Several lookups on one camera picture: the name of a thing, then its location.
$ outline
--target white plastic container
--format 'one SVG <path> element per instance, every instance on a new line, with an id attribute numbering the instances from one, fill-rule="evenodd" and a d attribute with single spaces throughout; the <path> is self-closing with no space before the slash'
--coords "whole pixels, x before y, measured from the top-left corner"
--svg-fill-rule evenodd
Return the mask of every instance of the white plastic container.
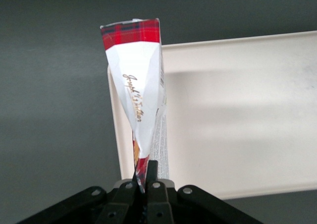
<path id="1" fill-rule="evenodd" d="M 170 179 L 219 198 L 317 188 L 317 31 L 163 46 Z M 131 128 L 108 71 L 122 178 Z"/>

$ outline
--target gray background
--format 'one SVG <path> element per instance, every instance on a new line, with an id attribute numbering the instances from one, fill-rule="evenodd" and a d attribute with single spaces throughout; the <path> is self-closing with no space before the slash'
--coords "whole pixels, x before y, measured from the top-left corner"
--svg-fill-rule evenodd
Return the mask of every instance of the gray background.
<path id="1" fill-rule="evenodd" d="M 1 224 L 120 179 L 99 26 L 156 17 L 166 45 L 317 30 L 317 3 L 0 0 Z M 317 221 L 313 191 L 228 202 L 267 223 Z"/>

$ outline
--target plastic wrapper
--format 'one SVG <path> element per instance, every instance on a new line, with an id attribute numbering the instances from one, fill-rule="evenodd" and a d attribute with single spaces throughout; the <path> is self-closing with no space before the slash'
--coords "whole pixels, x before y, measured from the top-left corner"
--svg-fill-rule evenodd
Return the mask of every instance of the plastic wrapper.
<path id="1" fill-rule="evenodd" d="M 135 174 L 141 191 L 149 159 L 168 178 L 166 93 L 159 20 L 133 19 L 101 26 L 108 65 L 132 128 Z"/>

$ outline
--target screw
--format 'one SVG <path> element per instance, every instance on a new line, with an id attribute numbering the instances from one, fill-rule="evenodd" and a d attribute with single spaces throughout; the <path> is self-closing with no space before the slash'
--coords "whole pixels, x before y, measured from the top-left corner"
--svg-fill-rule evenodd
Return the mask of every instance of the screw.
<path id="1" fill-rule="evenodd" d="M 97 196 L 101 193 L 99 189 L 96 189 L 94 192 L 91 193 L 92 196 Z"/>
<path id="2" fill-rule="evenodd" d="M 153 188 L 159 188 L 159 187 L 160 187 L 160 183 L 157 183 L 157 182 L 156 182 L 156 183 L 153 183 L 153 184 L 152 184 L 152 187 L 153 187 Z"/>
<path id="3" fill-rule="evenodd" d="M 186 194 L 191 194 L 193 191 L 192 191 L 191 188 L 184 188 L 183 192 L 186 193 Z"/>
<path id="4" fill-rule="evenodd" d="M 125 188 L 132 188 L 133 187 L 133 184 L 132 183 L 128 183 L 125 185 Z"/>

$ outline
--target red tartan pattern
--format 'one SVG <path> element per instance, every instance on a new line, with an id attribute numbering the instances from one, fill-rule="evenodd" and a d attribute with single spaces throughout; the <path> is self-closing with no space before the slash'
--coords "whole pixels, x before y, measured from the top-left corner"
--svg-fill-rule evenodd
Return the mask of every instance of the red tartan pattern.
<path id="1" fill-rule="evenodd" d="M 121 23 L 101 28 L 105 50 L 129 42 L 160 42 L 159 20 Z"/>

